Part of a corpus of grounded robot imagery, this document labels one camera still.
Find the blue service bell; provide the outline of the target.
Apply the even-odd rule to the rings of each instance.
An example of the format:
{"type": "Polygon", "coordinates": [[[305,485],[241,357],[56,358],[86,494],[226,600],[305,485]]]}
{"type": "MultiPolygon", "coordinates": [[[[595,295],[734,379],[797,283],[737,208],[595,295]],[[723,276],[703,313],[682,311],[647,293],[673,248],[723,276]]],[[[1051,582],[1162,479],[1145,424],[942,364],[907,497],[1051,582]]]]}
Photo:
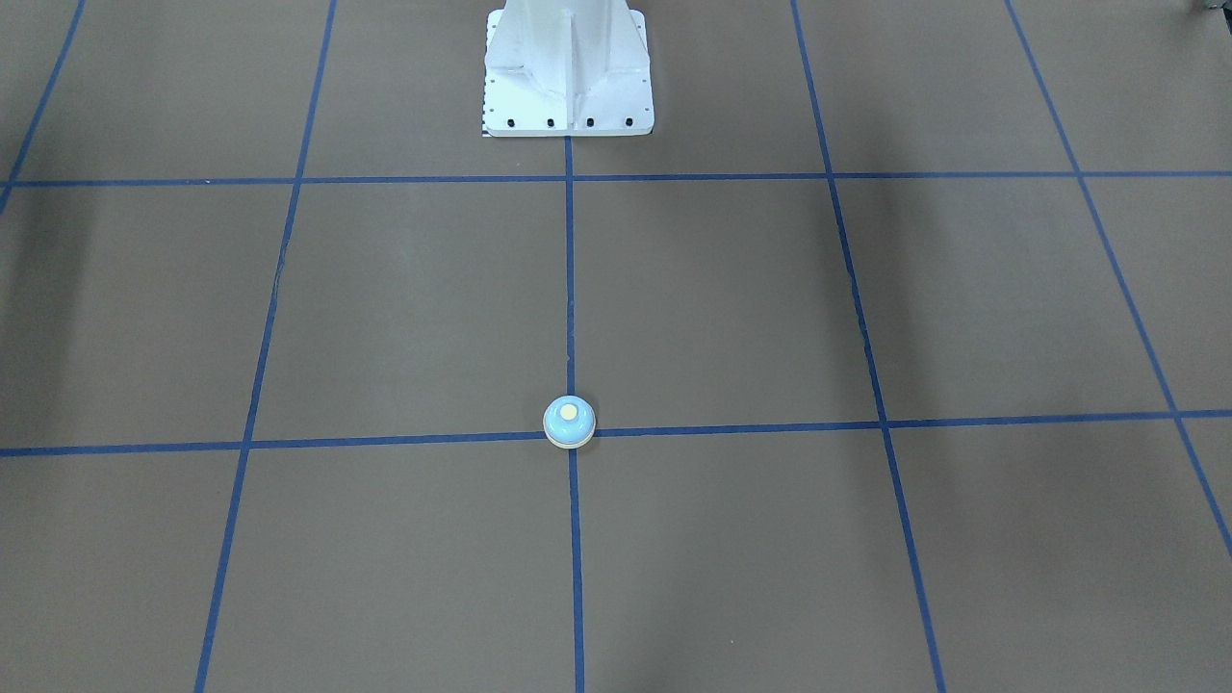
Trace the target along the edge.
{"type": "Polygon", "coordinates": [[[565,395],[547,404],[542,416],[542,428],[554,448],[577,450],[598,433],[598,412],[588,400],[565,395]]]}

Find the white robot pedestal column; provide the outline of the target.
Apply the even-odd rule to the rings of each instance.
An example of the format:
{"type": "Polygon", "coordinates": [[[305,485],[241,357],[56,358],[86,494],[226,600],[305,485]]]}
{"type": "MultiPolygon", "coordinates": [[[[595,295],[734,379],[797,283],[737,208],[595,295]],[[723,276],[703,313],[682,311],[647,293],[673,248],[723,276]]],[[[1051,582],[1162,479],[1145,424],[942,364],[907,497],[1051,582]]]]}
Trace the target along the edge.
{"type": "Polygon", "coordinates": [[[626,1],[506,1],[485,21],[480,134],[650,134],[655,104],[644,14],[626,1]]]}

